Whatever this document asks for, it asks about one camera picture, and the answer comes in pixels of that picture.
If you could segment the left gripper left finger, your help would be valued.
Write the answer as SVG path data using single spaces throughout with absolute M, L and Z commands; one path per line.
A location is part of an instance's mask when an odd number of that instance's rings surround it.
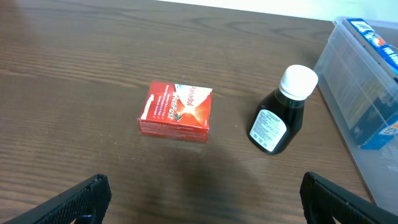
M 111 197 L 107 176 L 96 174 L 7 223 L 101 223 Z

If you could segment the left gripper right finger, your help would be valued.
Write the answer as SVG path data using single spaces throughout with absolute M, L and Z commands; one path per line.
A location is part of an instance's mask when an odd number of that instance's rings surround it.
M 308 224 L 397 224 L 397 215 L 314 172 L 305 173 L 300 197 Z

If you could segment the dark bottle white cap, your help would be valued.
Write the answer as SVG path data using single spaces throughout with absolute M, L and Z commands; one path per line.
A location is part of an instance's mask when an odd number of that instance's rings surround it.
M 283 152 L 300 131 L 305 100 L 318 84 L 317 74 L 303 65 L 286 68 L 279 86 L 258 104 L 247 128 L 248 139 L 262 152 Z

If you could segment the blue medicine box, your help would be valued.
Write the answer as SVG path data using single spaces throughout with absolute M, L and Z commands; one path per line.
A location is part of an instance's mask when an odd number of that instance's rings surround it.
M 369 80 L 361 81 L 371 106 L 351 134 L 361 149 L 380 150 L 397 137 L 397 51 L 363 19 L 346 19 L 345 26 L 377 63 Z

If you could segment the red Panadol box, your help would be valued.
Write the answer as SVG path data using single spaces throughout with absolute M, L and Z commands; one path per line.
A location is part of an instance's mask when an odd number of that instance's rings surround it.
M 207 142 L 212 93 L 207 87 L 152 82 L 137 119 L 140 133 Z

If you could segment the clear plastic container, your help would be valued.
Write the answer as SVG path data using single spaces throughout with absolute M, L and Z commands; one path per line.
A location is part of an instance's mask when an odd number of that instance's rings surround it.
M 396 214 L 397 137 L 380 150 L 367 150 L 361 149 L 351 134 L 351 129 L 371 106 L 361 81 L 368 81 L 377 69 L 377 63 L 345 26 L 345 20 L 351 18 L 334 20 L 335 28 L 314 71 L 319 77 L 319 89 L 371 197 L 376 205 Z M 365 21 L 397 51 L 397 23 Z

